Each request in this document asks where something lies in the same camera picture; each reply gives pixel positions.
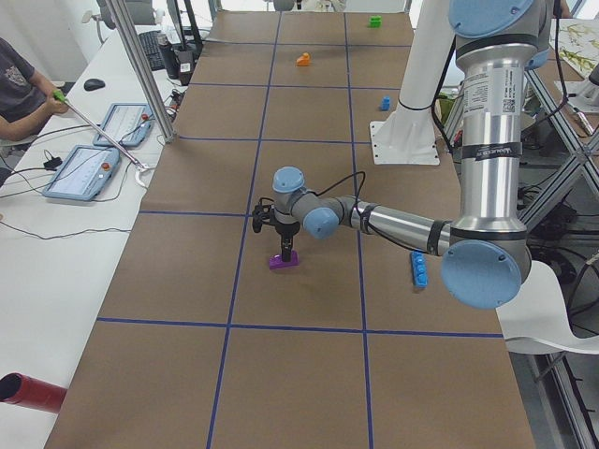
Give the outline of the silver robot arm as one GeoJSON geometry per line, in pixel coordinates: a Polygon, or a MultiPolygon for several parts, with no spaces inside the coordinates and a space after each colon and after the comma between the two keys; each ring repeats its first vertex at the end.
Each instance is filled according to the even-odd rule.
{"type": "Polygon", "coordinates": [[[282,167],[270,204],[256,205],[252,226],[275,228],[281,253],[274,266],[295,262],[293,238],[317,239],[341,225],[442,259],[446,289],[460,302],[495,309],[512,300],[532,259],[526,225],[517,216],[520,111],[524,74],[548,58],[552,1],[426,1],[417,22],[398,106],[371,125],[378,165],[433,165],[435,96],[455,62],[462,84],[460,213],[433,220],[308,189],[302,172],[282,167]]]}

